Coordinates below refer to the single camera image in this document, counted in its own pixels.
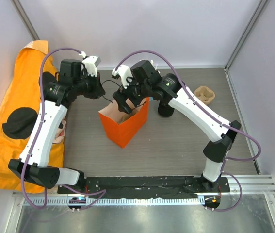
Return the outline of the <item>orange paper bag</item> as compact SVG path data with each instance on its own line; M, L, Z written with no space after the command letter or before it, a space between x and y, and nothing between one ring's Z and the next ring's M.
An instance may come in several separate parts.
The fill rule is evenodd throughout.
M106 136L124 148L146 123L149 102L149 98L144 98L141 104L135 107L130 100L127 100L126 103L133 111L131 114L126 114L118 111L118 104L115 100L111 100L98 112Z

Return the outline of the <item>brown pulp cup carrier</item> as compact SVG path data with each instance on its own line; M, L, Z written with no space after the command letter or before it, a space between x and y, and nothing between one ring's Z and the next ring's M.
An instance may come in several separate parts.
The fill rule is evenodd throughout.
M200 86L194 91L194 95L199 98L205 105L210 104L214 98L215 93L206 86Z

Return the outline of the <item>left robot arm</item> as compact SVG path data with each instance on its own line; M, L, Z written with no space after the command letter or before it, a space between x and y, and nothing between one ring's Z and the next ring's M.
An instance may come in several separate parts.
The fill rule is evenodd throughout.
M82 61L64 59L54 75L45 72L44 101L29 141L18 159L10 160L8 167L18 177L25 170L24 180L51 189L68 185L79 194L85 189L84 173L71 168L49 166L51 146L71 103L77 96L98 99L105 95L97 66L98 56L87 56Z

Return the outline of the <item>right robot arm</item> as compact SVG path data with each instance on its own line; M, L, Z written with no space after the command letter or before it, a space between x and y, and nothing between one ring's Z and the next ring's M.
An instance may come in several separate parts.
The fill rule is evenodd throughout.
M176 75L161 76L148 60L141 60L132 67L120 65L112 71L112 77L121 80L121 86L113 94L120 112L132 112L127 100L138 106L144 98L152 97L160 103L158 113L161 116L169 117L178 110L206 134L210 141L203 149L207 159L200 182L205 191L217 189L223 161L235 141L240 123L236 120L229 122L217 115L193 97L190 89Z

